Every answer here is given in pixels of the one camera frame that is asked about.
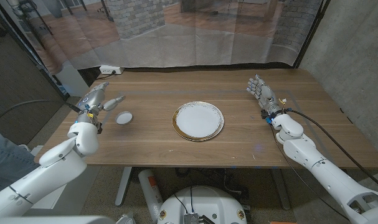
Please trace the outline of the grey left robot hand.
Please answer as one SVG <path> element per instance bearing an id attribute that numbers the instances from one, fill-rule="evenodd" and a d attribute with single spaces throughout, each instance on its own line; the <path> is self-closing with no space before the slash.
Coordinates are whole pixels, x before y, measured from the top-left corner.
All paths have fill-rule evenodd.
<path id="1" fill-rule="evenodd" d="M 111 111 L 121 103 L 125 96 L 119 96 L 115 99 L 103 103 L 105 100 L 105 90 L 109 85 L 108 82 L 101 83 L 92 88 L 78 103 L 77 107 L 80 112 L 77 115 L 76 123 L 92 123 L 97 124 L 97 116 L 100 111 Z"/>

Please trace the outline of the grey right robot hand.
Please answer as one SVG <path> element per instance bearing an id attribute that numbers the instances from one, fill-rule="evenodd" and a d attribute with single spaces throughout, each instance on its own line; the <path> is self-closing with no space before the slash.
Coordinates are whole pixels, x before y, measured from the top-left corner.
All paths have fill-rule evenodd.
<path id="1" fill-rule="evenodd" d="M 258 100 L 263 119 L 272 119 L 282 114 L 274 92 L 258 75 L 249 79 L 247 91 Z"/>

